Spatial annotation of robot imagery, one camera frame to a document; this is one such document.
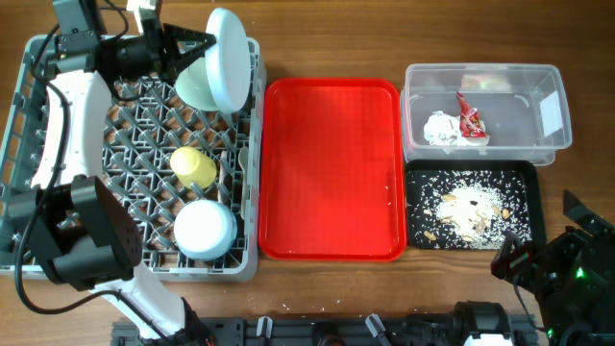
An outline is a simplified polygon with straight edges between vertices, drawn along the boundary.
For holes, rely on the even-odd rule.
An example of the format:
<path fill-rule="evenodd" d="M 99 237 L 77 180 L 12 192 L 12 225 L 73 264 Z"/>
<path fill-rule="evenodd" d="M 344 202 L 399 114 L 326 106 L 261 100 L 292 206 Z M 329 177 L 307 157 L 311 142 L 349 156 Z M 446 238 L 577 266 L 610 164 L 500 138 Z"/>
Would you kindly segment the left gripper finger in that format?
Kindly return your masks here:
<path fill-rule="evenodd" d="M 174 48 L 179 48 L 181 43 L 192 42 L 197 45 L 204 45 L 210 48 L 216 43 L 215 35 L 205 32 L 194 31 L 177 25 L 168 23 L 162 24 L 164 38 L 167 44 Z"/>
<path fill-rule="evenodd" d="M 209 45 L 198 45 L 187 52 L 182 52 L 177 45 L 174 46 L 172 55 L 172 78 L 177 79 L 181 72 L 191 64 L 205 56 Z"/>

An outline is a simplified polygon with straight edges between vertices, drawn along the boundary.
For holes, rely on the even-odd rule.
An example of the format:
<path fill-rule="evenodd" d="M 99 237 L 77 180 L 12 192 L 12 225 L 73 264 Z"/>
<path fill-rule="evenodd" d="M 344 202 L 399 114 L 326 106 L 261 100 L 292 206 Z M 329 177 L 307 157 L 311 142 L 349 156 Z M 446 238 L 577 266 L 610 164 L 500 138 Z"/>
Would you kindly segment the red snack wrapper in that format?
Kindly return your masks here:
<path fill-rule="evenodd" d="M 459 129 L 462 136 L 466 138 L 487 138 L 478 110 L 473 108 L 459 91 L 455 96 L 460 107 Z"/>

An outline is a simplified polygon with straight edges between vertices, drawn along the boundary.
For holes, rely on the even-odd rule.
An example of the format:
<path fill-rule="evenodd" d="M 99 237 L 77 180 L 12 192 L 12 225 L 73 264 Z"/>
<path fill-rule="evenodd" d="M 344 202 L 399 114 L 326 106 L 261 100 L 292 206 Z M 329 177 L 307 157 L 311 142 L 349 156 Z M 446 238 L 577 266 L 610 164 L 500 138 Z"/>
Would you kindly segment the white plastic fork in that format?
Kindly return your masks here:
<path fill-rule="evenodd" d="M 228 204 L 229 202 L 229 190 L 227 189 L 225 179 L 227 177 L 227 151 L 222 151 L 219 159 L 219 173 L 217 182 L 217 198 L 222 204 Z"/>

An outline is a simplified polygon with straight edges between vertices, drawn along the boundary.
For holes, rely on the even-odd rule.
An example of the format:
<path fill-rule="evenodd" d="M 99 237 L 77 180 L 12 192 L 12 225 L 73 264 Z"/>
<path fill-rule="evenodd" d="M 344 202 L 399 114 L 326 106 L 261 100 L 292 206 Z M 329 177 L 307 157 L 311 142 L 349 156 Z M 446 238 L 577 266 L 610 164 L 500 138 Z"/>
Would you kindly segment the green bowl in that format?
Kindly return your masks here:
<path fill-rule="evenodd" d="M 179 74 L 175 89 L 180 99 L 194 109 L 218 110 L 210 90 L 205 58 L 199 58 Z"/>

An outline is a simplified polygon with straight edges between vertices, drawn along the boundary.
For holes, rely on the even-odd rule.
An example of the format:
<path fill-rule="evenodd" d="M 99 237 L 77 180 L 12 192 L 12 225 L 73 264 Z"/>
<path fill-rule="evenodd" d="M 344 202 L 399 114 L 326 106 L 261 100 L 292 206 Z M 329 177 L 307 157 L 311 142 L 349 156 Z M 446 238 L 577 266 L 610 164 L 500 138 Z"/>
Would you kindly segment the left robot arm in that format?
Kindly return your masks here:
<path fill-rule="evenodd" d="M 212 345 L 213 333 L 189 303 L 143 263 L 135 221 L 101 180 L 102 128 L 89 121 L 106 116 L 124 67 L 137 65 L 138 76 L 157 69 L 163 42 L 160 34 L 102 40 L 88 51 L 93 71 L 62 73 L 48 83 L 50 102 L 59 108 L 49 115 L 43 159 L 31 191 L 9 205 L 12 221 L 23 229 L 14 281 L 23 305 L 38 314 L 66 313 L 105 296 L 146 342 Z M 23 284 L 26 250 L 52 283 L 88 296 L 62 308 L 36 305 Z"/>

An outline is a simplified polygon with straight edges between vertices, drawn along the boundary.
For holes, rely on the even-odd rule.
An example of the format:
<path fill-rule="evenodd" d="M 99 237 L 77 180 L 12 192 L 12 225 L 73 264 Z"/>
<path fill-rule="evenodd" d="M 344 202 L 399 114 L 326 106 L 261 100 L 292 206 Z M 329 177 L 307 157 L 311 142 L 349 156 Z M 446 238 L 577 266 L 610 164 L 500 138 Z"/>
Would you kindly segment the light blue plate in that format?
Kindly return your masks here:
<path fill-rule="evenodd" d="M 251 83 L 248 39 L 238 16 L 224 8 L 210 14 L 206 33 L 215 43 L 206 51 L 209 88 L 217 109 L 239 111 L 247 101 Z"/>

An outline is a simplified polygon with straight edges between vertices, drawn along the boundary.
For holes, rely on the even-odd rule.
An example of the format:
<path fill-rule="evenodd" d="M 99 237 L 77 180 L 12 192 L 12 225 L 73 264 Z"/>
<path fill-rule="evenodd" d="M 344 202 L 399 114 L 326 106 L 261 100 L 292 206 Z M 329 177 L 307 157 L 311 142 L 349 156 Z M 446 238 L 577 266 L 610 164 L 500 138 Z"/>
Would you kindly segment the white tissue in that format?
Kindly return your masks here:
<path fill-rule="evenodd" d="M 429 145 L 437 146 L 486 146 L 490 136 L 464 137 L 459 116 L 434 111 L 424 126 L 424 139 Z"/>

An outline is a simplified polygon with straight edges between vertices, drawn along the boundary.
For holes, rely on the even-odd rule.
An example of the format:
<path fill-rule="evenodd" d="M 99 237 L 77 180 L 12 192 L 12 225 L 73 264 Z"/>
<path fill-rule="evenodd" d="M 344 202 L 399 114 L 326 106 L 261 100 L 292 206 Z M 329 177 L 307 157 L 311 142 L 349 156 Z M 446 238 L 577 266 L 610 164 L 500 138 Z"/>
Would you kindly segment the rice and food scraps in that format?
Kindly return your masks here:
<path fill-rule="evenodd" d="M 408 239 L 421 249 L 497 250 L 532 238 L 523 176 L 502 170 L 407 173 Z"/>

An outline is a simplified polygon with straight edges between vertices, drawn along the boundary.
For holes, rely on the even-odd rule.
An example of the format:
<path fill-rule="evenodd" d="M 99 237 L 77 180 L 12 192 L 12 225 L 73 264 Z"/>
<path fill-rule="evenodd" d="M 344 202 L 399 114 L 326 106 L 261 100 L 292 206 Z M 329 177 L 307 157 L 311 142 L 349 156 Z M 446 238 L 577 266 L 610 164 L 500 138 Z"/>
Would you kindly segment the white plastic spoon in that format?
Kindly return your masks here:
<path fill-rule="evenodd" d="M 237 160 L 238 160 L 239 166 L 242 171 L 240 216 L 242 219 L 246 219 L 246 205 L 247 205 L 247 198 L 248 198 L 248 192 L 249 192 L 249 188 L 247 186 L 249 149 L 247 147 L 242 147 L 239 150 Z"/>

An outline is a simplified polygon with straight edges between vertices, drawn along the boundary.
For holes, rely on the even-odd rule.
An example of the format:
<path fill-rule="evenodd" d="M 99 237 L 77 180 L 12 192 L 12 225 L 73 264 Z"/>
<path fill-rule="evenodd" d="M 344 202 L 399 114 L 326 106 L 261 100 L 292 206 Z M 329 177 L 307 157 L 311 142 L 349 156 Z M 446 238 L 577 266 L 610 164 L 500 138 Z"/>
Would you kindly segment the yellow plastic cup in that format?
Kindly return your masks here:
<path fill-rule="evenodd" d="M 209 187 L 217 176 L 215 162 L 194 147 L 184 146 L 171 155 L 170 166 L 183 186 Z"/>

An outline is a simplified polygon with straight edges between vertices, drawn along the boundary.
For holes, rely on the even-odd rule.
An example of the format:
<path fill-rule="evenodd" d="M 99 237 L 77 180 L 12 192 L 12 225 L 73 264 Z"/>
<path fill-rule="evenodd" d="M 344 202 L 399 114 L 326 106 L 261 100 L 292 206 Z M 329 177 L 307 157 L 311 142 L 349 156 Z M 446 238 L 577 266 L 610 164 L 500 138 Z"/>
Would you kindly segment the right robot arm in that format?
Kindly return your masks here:
<path fill-rule="evenodd" d="M 551 345 L 614 343 L 614 226 L 563 191 L 574 222 L 540 245 L 508 232 L 491 273 L 533 294 Z"/>

